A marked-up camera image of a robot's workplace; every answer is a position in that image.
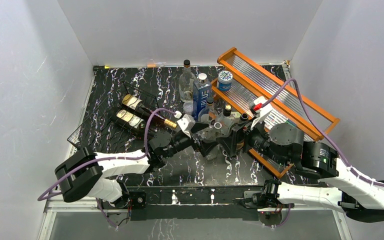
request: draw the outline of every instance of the jar lid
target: jar lid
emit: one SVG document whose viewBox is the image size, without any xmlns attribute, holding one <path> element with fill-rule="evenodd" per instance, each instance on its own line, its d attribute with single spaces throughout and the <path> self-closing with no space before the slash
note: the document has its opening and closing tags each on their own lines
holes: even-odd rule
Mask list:
<svg viewBox="0 0 384 240">
<path fill-rule="evenodd" d="M 224 84 L 232 82 L 233 74 L 230 71 L 223 70 L 218 73 L 218 81 Z"/>
</svg>

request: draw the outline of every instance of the black marble surface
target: black marble surface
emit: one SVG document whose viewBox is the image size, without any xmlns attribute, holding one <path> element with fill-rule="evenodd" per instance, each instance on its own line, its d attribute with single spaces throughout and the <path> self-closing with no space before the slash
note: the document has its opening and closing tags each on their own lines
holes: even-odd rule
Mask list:
<svg viewBox="0 0 384 240">
<path fill-rule="evenodd" d="M 281 65 L 264 65 L 278 78 L 285 81 L 285 73 Z M 156 96 L 159 107 L 172 111 L 182 111 L 182 102 L 178 94 L 177 80 L 182 74 L 182 67 L 156 68 L 110 68 L 100 67 L 95 71 L 93 87 L 86 107 L 83 131 L 95 134 L 84 135 L 82 144 L 92 146 L 95 151 L 116 153 L 142 149 L 143 140 L 130 134 L 125 138 L 118 137 L 122 129 L 114 125 L 106 116 L 105 110 L 114 105 L 123 96 L 126 81 L 133 86 L 150 92 Z M 222 66 L 192 67 L 198 75 L 205 73 L 213 80 Z M 215 103 L 221 112 L 223 100 Z M 248 153 L 235 158 L 227 157 L 220 150 L 215 160 L 207 161 L 191 147 L 179 152 L 172 158 L 165 159 L 166 165 L 153 173 L 126 174 L 119 176 L 127 186 L 237 186 L 262 185 L 266 179 L 274 178 L 265 167 Z M 283 181 L 292 184 L 306 184 L 307 180 L 299 175 L 288 172 Z"/>
</svg>

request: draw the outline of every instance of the plastic jar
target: plastic jar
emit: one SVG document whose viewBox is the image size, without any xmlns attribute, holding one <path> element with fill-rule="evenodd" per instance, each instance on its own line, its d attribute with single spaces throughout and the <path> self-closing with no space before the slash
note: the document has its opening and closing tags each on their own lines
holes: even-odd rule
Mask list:
<svg viewBox="0 0 384 240">
<path fill-rule="evenodd" d="M 218 73 L 217 88 L 222 92 L 231 89 L 233 74 L 230 71 L 223 70 Z"/>
</svg>

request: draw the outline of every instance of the wine bottle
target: wine bottle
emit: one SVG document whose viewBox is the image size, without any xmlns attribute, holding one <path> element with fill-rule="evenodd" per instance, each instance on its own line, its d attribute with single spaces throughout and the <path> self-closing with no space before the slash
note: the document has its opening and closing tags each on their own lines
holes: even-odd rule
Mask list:
<svg viewBox="0 0 384 240">
<path fill-rule="evenodd" d="M 115 107 L 112 112 L 113 114 L 110 116 L 110 119 L 116 124 L 132 131 L 138 137 L 143 136 L 147 124 L 145 120 L 125 109 L 118 109 L 117 107 Z"/>
<path fill-rule="evenodd" d="M 132 96 L 131 94 L 127 94 L 123 98 L 121 107 L 144 120 L 148 120 L 153 112 L 152 110 L 150 110 L 144 105 L 142 100 L 140 100 L 135 96 Z M 151 123 L 154 123 L 158 126 L 167 126 L 172 129 L 176 129 L 177 127 L 177 124 L 175 122 L 172 122 L 158 114 L 154 115 L 154 117 L 151 120 Z"/>
</svg>

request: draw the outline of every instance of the printed label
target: printed label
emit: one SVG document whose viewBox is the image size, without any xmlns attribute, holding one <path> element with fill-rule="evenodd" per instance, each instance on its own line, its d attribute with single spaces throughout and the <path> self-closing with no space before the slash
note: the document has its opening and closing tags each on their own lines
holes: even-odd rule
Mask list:
<svg viewBox="0 0 384 240">
<path fill-rule="evenodd" d="M 329 152 L 326 149 L 320 149 L 320 155 L 329 159 Z"/>
<path fill-rule="evenodd" d="M 133 128 L 137 129 L 139 126 L 139 123 L 143 121 L 142 118 L 133 115 L 132 113 L 126 111 L 126 110 L 121 110 L 117 113 L 117 117 L 120 119 L 123 119 L 124 121 L 128 122 L 130 126 Z"/>
<path fill-rule="evenodd" d="M 142 102 L 142 100 L 140 100 L 139 98 L 137 97 L 134 97 L 132 95 L 127 95 L 126 97 L 124 97 L 123 99 L 123 104 L 128 106 L 129 108 L 131 109 L 136 109 L 136 106 Z"/>
<path fill-rule="evenodd" d="M 207 105 L 207 98 L 210 96 L 211 85 L 206 84 L 201 88 L 197 88 L 196 85 L 193 87 L 193 118 L 198 120 L 198 114 Z"/>
</svg>

